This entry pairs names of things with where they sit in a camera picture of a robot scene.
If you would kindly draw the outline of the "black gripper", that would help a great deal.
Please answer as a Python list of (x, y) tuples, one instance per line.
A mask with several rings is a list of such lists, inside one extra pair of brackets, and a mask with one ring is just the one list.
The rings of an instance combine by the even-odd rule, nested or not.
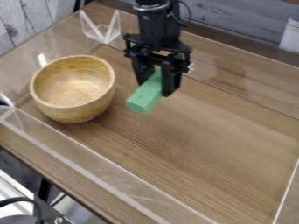
[(132, 60), (137, 85), (161, 64), (162, 96), (168, 97), (181, 85), (182, 73), (190, 69), (192, 48), (180, 41), (180, 5), (177, 3), (134, 3), (138, 33), (125, 33), (125, 56)]

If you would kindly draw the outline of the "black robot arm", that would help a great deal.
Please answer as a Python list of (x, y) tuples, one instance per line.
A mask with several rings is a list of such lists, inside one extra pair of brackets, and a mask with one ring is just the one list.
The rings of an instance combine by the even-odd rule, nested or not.
[(138, 33), (122, 35), (124, 54), (130, 59), (137, 84), (148, 81), (158, 66), (164, 97), (180, 88), (182, 73), (190, 71), (192, 65), (192, 48), (180, 41), (178, 4), (178, 0), (134, 0)]

